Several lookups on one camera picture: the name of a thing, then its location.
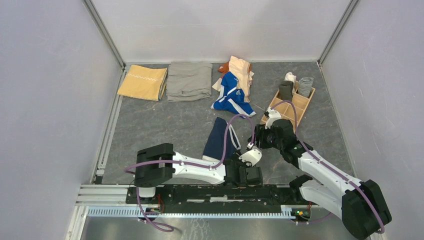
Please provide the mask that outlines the navy blue white-trimmed underwear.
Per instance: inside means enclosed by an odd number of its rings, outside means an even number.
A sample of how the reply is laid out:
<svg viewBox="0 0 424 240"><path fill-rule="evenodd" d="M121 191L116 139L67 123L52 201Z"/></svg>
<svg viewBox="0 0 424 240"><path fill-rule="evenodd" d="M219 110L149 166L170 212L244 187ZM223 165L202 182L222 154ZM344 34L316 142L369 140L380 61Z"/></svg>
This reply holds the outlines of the navy blue white-trimmed underwear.
<svg viewBox="0 0 424 240"><path fill-rule="evenodd" d="M215 119L213 128L205 144L202 159L205 161L220 161L224 152L224 137L226 137L224 160L230 158L236 151L241 149L240 141L232 125L225 129L228 123L223 118Z"/></svg>

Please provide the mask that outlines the olive boxer briefs beige waistband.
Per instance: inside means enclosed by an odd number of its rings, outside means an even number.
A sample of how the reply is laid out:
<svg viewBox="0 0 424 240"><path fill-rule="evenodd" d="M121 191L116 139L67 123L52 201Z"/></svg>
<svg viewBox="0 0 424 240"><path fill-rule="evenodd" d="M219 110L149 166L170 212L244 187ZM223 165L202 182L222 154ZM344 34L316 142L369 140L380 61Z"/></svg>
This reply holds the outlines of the olive boxer briefs beige waistband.
<svg viewBox="0 0 424 240"><path fill-rule="evenodd" d="M292 101L293 99L294 83L292 81L284 80L279 86L279 98L283 101Z"/></svg>

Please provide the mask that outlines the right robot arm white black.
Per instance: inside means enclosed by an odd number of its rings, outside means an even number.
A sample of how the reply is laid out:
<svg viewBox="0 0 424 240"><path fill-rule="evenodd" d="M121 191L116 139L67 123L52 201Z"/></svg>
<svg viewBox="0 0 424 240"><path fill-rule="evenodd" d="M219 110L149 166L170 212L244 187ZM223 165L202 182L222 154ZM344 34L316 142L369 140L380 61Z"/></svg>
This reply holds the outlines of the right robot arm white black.
<svg viewBox="0 0 424 240"><path fill-rule="evenodd" d="M384 195L375 181L362 181L325 160L297 137L289 120L278 119L270 126L256 125L254 145L263 150L278 150L287 163L305 173L290 182L288 196L293 203L318 204L341 219L356 239L381 234L392 221Z"/></svg>

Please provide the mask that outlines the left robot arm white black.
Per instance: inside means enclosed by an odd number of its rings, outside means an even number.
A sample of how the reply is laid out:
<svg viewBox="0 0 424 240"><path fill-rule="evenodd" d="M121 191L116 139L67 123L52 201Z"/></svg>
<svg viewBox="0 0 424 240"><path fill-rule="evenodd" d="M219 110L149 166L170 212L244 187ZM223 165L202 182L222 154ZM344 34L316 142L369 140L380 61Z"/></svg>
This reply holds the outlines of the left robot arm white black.
<svg viewBox="0 0 424 240"><path fill-rule="evenodd" d="M134 175L139 199L151 204L157 198L157 186L172 178L242 188L261 185L262 171L256 166L261 157L262 152L255 147L242 155L235 152L223 162L206 161L174 151L171 143L162 143L139 150L135 165L127 167L125 172Z"/></svg>

